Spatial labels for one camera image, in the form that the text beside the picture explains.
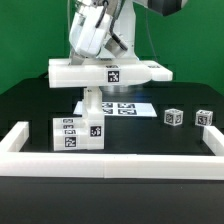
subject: green wall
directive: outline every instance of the green wall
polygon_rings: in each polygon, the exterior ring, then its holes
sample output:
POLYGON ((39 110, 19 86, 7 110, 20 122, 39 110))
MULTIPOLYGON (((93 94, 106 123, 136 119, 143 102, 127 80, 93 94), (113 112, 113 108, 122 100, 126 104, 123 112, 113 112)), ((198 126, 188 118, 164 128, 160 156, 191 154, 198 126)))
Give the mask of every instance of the green wall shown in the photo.
MULTIPOLYGON (((0 2, 0 93, 47 71, 48 59, 67 57, 67 0, 0 2)), ((224 95, 224 1, 189 0, 161 17, 135 5, 136 54, 153 59, 147 16, 159 62, 174 81, 206 83, 224 95)))

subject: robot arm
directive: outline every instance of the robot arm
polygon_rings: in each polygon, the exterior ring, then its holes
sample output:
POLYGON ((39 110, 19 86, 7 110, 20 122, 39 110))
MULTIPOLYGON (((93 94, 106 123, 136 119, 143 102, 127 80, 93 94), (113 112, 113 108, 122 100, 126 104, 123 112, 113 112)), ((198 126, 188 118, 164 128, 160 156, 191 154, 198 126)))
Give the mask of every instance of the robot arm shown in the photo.
MULTIPOLYGON (((167 16, 181 10, 188 0, 126 1, 135 2, 149 10, 167 16)), ((122 54, 127 52, 128 46, 113 31, 124 3, 125 0, 76 0, 77 12, 69 36, 72 46, 72 64, 82 64, 86 57, 96 58, 107 34, 111 36, 106 45, 107 50, 113 52, 115 57, 120 57, 120 52, 122 54)))
POLYGON ((188 0, 133 0, 133 2, 155 11, 163 16, 168 16, 181 10, 188 0))

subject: white rectangular block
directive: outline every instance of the white rectangular block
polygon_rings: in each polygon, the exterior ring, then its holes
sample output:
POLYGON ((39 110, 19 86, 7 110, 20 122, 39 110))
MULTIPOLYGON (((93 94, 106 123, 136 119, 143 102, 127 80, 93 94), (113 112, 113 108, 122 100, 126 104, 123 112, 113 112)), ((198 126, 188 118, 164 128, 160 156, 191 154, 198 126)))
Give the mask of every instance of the white rectangular block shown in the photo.
POLYGON ((1 152, 19 152, 29 137, 29 123, 17 122, 0 142, 1 152))
POLYGON ((203 141, 216 156, 224 156, 224 135, 215 126, 205 126, 203 141))

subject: black tabletop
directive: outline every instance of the black tabletop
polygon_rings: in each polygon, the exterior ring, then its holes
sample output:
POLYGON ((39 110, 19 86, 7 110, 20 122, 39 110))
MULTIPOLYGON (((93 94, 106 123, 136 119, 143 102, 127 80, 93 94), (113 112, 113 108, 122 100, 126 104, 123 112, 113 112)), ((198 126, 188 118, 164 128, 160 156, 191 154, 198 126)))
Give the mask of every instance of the black tabletop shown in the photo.
MULTIPOLYGON (((73 116, 82 98, 82 88, 24 80, 0 96, 0 137, 17 121, 29 121, 23 151, 53 153, 52 118, 73 116)), ((224 130, 224 97, 206 85, 150 82, 127 93, 105 92, 103 101, 152 103, 158 117, 106 117, 100 153, 212 156, 203 128, 194 125, 199 109, 213 111, 213 125, 224 130), (184 111, 183 125, 163 123, 169 108, 184 111)), ((0 177, 0 223, 223 224, 223 199, 223 181, 0 177)))
MULTIPOLYGON (((53 152, 52 119, 73 117, 83 88, 50 89, 48 79, 26 79, 0 96, 0 136, 17 121, 29 121, 26 152, 53 152)), ((213 111, 213 125, 224 130, 224 97, 207 85, 149 82, 126 93, 103 92, 104 102, 152 103, 157 117, 105 118, 105 149, 95 153, 212 155, 195 126, 196 112, 213 111), (164 111, 184 111, 183 124, 164 124, 164 111)), ((88 151, 69 151, 88 153, 88 151)))

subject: white cube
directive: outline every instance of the white cube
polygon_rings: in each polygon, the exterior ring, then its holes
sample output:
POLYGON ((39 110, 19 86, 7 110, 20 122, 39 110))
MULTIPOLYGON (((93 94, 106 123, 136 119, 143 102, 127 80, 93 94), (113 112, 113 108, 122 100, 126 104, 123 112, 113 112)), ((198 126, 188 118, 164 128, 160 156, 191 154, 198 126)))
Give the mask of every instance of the white cube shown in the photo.
POLYGON ((165 110, 164 123, 177 126, 183 123, 184 112, 177 109, 165 110))
POLYGON ((199 110, 196 113, 195 125, 197 126, 210 126, 212 124, 212 111, 199 110))

